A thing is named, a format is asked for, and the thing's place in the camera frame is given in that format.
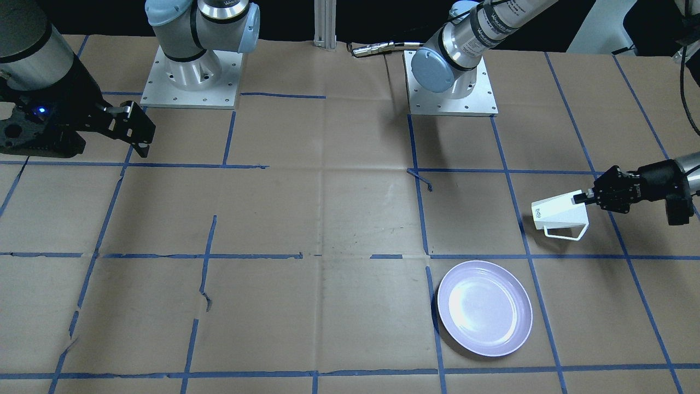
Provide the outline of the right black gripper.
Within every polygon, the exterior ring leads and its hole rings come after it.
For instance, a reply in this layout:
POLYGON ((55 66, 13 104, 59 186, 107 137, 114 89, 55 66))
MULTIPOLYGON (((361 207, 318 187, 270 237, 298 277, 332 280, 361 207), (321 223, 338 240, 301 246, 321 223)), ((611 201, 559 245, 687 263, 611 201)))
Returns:
POLYGON ((97 82, 80 60, 53 88, 57 122, 73 131, 97 132, 130 144, 139 157, 148 157, 155 124, 133 100, 112 105, 103 98, 97 82))

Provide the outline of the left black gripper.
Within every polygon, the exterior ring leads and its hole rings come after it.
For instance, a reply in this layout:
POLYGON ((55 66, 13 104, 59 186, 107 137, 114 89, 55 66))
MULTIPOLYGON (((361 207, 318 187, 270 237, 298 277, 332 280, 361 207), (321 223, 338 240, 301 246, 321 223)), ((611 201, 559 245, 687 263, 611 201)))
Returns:
POLYGON ((573 195, 572 201, 628 213, 631 204, 664 200, 668 194, 693 197, 693 159, 663 160, 630 172, 615 165, 595 180, 592 189, 573 195))

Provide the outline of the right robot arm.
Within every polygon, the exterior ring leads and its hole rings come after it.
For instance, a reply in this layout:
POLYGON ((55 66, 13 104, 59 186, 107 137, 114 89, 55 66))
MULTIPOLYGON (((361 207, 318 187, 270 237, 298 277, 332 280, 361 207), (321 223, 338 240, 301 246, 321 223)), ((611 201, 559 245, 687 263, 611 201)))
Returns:
POLYGON ((142 82, 140 105, 235 108, 243 55, 255 50, 260 9, 250 1, 147 1, 159 47, 142 82))

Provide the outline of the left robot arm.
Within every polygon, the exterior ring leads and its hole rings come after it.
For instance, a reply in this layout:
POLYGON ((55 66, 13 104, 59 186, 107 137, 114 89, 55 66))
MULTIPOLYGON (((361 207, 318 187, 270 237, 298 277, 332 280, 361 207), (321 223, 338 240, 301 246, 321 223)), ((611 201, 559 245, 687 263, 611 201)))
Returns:
MULTIPOLYGON (((471 79, 483 53, 547 10, 552 1, 482 1, 452 16, 411 60, 410 70, 422 88, 445 93, 462 77, 471 79)), ((628 213, 641 200, 663 200, 668 223, 680 226, 693 215, 698 195, 698 154, 668 159, 625 172, 613 166, 592 189, 567 198, 573 205, 598 205, 628 213)))

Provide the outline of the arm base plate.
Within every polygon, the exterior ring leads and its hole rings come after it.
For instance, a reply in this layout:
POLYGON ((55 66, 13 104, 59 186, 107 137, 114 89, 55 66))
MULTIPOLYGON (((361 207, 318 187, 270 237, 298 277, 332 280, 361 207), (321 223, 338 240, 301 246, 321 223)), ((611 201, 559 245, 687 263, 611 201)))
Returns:
POLYGON ((243 60, 242 53, 208 50, 197 60, 175 62, 158 48, 140 104, 162 109, 233 110, 243 60))
POLYGON ((464 117, 491 117, 498 114, 485 58, 480 60, 473 74, 473 83, 467 83, 466 76, 462 76, 451 90, 435 93, 422 87, 413 76, 411 62, 414 54, 415 50, 404 52, 410 114, 464 117))

